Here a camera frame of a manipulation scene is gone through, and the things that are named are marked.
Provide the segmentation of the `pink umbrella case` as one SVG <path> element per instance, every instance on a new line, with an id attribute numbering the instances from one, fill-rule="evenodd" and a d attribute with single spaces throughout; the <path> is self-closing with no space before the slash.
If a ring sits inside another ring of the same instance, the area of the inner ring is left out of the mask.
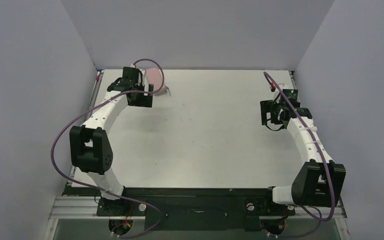
<path id="1" fill-rule="evenodd" d="M 170 89 L 163 83 L 163 77 L 161 71 L 154 67 L 149 68 L 145 71 L 146 80 L 148 84 L 152 84 L 154 87 L 154 90 L 159 89 L 161 86 L 161 89 L 155 93 L 156 96 L 162 96 L 168 94 L 171 95 Z"/>

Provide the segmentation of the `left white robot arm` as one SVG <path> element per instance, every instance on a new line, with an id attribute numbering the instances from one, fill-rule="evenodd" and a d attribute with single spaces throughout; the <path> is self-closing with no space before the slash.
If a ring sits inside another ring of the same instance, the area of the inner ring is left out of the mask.
<path id="1" fill-rule="evenodd" d="M 144 73 L 135 67 L 124 67 L 122 75 L 107 87 L 103 106 L 69 131 L 72 164 L 86 173 L 101 196 L 110 201 L 119 200 L 125 187 L 112 169 L 114 154 L 108 133 L 127 106 L 152 107 L 153 97 L 145 90 Z"/>

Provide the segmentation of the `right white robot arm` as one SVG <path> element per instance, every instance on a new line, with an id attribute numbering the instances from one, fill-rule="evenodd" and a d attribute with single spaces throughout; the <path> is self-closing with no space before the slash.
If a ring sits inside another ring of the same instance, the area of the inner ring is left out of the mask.
<path id="1" fill-rule="evenodd" d="M 291 134 L 303 163 L 290 186 L 272 189 L 273 202 L 296 206 L 336 206 L 346 168 L 326 152 L 317 135 L 311 112 L 301 107 L 298 101 L 298 91 L 274 91 L 272 100 L 260 102 L 260 112 L 262 125 L 280 125 Z"/>

